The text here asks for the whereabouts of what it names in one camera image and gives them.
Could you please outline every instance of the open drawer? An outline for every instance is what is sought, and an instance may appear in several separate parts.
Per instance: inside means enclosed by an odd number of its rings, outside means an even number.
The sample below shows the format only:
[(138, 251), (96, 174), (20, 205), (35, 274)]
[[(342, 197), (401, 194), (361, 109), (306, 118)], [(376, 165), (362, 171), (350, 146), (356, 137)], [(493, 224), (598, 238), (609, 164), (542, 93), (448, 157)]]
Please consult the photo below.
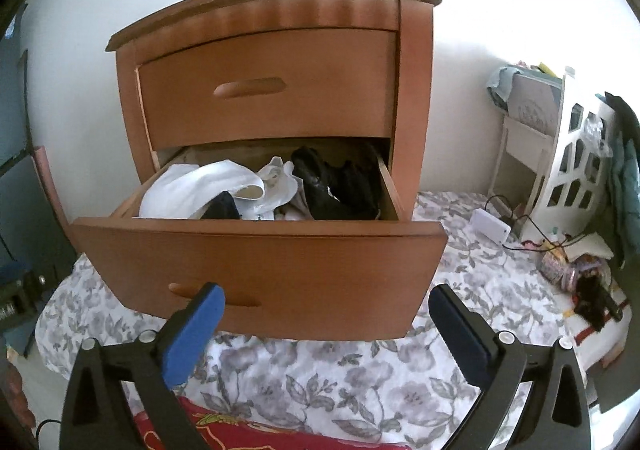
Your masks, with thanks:
[(447, 236), (437, 222), (398, 221), (391, 176), (368, 143), (282, 138), (189, 147), (172, 163), (231, 159), (258, 170), (300, 145), (332, 165), (368, 157), (380, 171), (380, 220), (246, 221), (136, 218), (146, 189), (110, 217), (72, 228), (98, 273), (126, 306), (167, 318), (203, 283), (226, 294), (222, 331), (273, 338), (373, 340), (403, 337), (440, 261)]

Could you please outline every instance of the brown wooden cabinet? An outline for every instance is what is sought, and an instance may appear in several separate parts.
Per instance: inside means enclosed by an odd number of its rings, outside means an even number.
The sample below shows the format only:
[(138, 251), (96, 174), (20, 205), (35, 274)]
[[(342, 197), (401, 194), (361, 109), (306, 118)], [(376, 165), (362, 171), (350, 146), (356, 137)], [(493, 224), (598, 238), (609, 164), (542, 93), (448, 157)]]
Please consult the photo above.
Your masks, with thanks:
[[(226, 331), (404, 336), (446, 243), (439, 223), (410, 222), (439, 2), (187, 0), (115, 34), (107, 50), (142, 186), (73, 228), (122, 303), (166, 317), (211, 281), (225, 289)], [(136, 218), (171, 163), (257, 170), (300, 145), (332, 163), (373, 160), (381, 220)]]

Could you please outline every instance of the yellow object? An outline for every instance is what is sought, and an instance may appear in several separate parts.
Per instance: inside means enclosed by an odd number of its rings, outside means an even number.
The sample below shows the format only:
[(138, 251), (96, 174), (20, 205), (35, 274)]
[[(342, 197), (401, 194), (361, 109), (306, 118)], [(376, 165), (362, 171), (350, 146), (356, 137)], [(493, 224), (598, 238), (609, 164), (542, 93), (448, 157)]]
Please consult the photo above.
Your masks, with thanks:
[(551, 76), (555, 76), (556, 78), (558, 77), (558, 75), (553, 71), (551, 71), (551, 68), (547, 66), (544, 62), (540, 62), (540, 64), (538, 64), (538, 67), (540, 68), (540, 71), (542, 71), (543, 73), (546, 73)]

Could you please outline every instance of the silver screw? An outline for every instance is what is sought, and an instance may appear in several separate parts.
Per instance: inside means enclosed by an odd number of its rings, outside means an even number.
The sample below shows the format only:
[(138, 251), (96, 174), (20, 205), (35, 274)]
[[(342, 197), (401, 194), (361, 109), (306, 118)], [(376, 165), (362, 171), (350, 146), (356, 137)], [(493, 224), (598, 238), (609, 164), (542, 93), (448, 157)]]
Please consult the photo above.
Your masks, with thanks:
[(560, 347), (562, 349), (573, 349), (574, 345), (571, 343), (571, 340), (569, 340), (568, 336), (563, 336), (562, 338), (560, 338)]
[(147, 329), (140, 333), (138, 340), (140, 340), (143, 344), (148, 344), (153, 342), (156, 339), (156, 332), (153, 329)]
[(86, 338), (82, 341), (82, 349), (85, 351), (90, 351), (95, 347), (95, 339), (94, 338)]
[(509, 331), (500, 331), (498, 333), (498, 340), (503, 344), (511, 345), (516, 341), (516, 337), (514, 337), (513, 333)]

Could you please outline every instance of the power strip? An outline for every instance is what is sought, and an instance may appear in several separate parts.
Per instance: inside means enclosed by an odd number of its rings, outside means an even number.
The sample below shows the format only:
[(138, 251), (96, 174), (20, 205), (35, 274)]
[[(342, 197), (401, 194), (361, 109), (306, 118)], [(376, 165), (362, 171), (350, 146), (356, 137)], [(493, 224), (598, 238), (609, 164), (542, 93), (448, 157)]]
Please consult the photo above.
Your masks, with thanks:
[(481, 208), (474, 210), (470, 224), (476, 232), (480, 232), (500, 246), (505, 243), (511, 232), (511, 227), (507, 223)]

